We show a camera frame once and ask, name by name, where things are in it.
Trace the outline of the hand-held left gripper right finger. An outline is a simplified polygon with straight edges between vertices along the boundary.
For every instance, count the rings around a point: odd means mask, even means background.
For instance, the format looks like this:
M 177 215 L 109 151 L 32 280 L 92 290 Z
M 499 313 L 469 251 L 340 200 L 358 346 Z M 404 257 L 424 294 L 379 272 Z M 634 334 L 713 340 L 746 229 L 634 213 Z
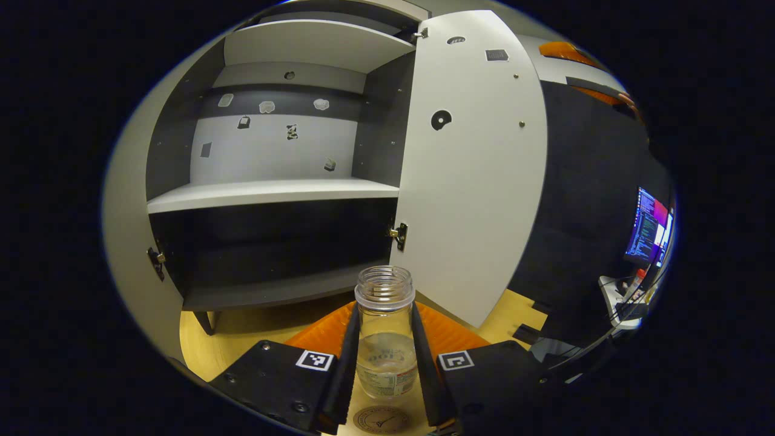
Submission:
M 532 417 L 564 379 L 514 340 L 473 347 L 473 334 L 416 303 L 411 325 L 424 410 L 436 435 L 537 434 Z

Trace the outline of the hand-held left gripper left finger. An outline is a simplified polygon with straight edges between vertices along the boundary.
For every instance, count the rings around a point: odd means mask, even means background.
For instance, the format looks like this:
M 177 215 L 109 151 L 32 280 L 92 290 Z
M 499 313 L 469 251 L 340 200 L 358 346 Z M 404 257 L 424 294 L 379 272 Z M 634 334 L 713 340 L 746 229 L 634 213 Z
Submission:
M 280 427 L 336 434 L 351 404 L 359 333 L 359 306 L 348 303 L 285 344 L 259 340 L 209 385 Z

